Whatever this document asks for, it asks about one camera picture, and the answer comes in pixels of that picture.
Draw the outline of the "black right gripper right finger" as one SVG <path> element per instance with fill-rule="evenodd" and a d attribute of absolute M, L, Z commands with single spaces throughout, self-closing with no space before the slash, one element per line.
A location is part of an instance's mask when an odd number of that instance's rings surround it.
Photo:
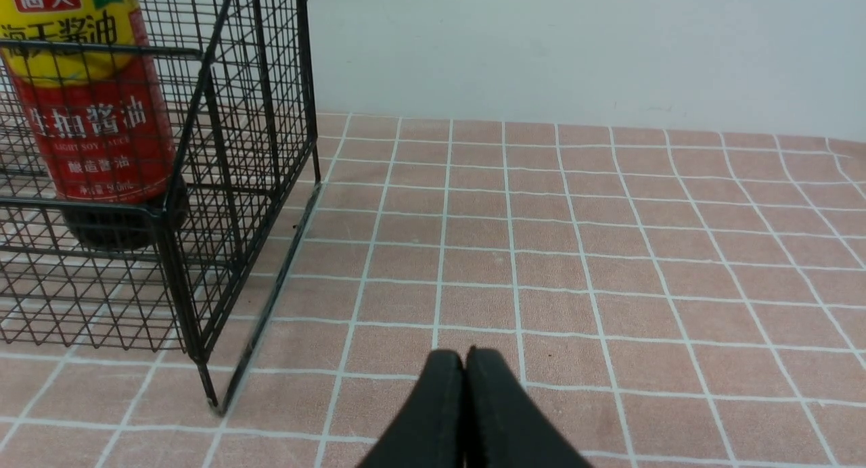
<path fill-rule="evenodd" d="M 539 410 L 496 349 L 470 348 L 467 467 L 591 467 Z"/>

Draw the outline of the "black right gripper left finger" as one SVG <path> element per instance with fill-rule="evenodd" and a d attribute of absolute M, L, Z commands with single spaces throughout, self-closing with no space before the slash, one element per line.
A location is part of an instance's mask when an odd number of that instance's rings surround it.
<path fill-rule="evenodd" d="M 409 397 L 360 467 L 463 466 L 463 361 L 429 353 Z"/>

